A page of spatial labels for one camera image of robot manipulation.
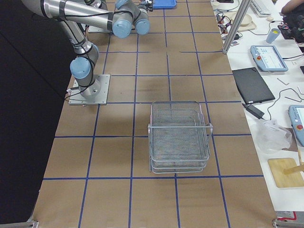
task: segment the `red emergency stop button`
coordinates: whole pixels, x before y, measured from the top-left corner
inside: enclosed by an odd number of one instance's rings
[[[298,129],[298,130],[302,130],[302,129],[303,129],[303,126],[302,126],[302,125],[300,125],[300,124],[299,124],[299,125],[297,125],[296,127],[297,127],[297,129]]]

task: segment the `wire mesh basket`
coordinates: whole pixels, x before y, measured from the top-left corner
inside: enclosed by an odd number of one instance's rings
[[[152,103],[148,130],[150,171],[199,172],[206,167],[212,124],[205,125],[199,103]]]

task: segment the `white table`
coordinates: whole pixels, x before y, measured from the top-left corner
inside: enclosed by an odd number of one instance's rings
[[[237,0],[232,4],[226,3],[225,7],[227,7],[227,9],[233,8],[233,4],[236,6]],[[268,7],[269,10],[271,10],[271,16],[274,18],[274,20],[282,20],[282,16],[280,16],[271,0],[264,0],[264,4]],[[225,9],[223,7],[223,3],[220,4],[219,8]],[[253,18],[254,23],[257,25],[257,28],[253,30],[253,32],[257,34],[266,34],[269,28],[269,21],[267,21],[266,18],[259,18],[251,8],[248,9],[247,13]],[[271,23],[270,26],[271,28],[277,28],[278,24],[279,23]],[[250,47],[252,45],[267,45],[265,41],[267,35],[257,36],[249,31],[242,32],[242,35],[243,38],[238,40],[239,45],[231,47],[228,51],[228,59],[232,70],[248,67],[257,68],[256,64],[253,61],[252,55],[250,54]],[[302,54],[301,50],[293,40],[285,40],[282,35],[280,35],[271,45],[276,46],[282,57],[293,57]],[[304,74],[299,67],[304,65],[304,57],[295,58],[293,61],[286,61],[286,64],[289,68],[287,72],[260,71],[261,76],[267,83],[276,99],[278,98],[279,92],[283,89],[293,88],[295,91],[299,92],[297,88],[297,86],[299,86],[301,91],[304,92]],[[277,78],[289,84],[284,85]],[[304,105],[304,103],[298,103],[296,101],[286,99],[284,98],[285,96],[297,99],[296,94],[291,90],[284,91],[280,100],[277,101],[275,106],[270,108],[270,112],[272,119],[277,120],[280,126],[290,128],[291,123],[287,112],[288,107],[295,104]],[[267,120],[269,120],[267,108],[271,106],[273,102],[274,101],[255,104],[255,107],[265,113],[264,118]],[[271,170],[267,163],[267,160],[270,158],[294,158],[299,165],[297,152],[281,150],[273,154],[268,154],[262,151],[258,146],[256,137],[257,119],[247,111],[245,111],[245,113],[275,211],[304,211],[304,187],[278,188],[275,184]],[[302,157],[304,157],[304,148],[299,147],[299,149],[303,152]]]

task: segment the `black laptop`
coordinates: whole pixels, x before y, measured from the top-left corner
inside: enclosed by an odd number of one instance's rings
[[[237,89],[247,105],[275,99],[255,67],[233,70],[232,72]]]

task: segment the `wooden cutting board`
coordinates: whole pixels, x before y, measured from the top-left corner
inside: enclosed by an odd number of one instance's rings
[[[284,174],[285,169],[297,166],[293,158],[269,159],[268,165],[278,188],[304,187],[304,180],[300,172]]]

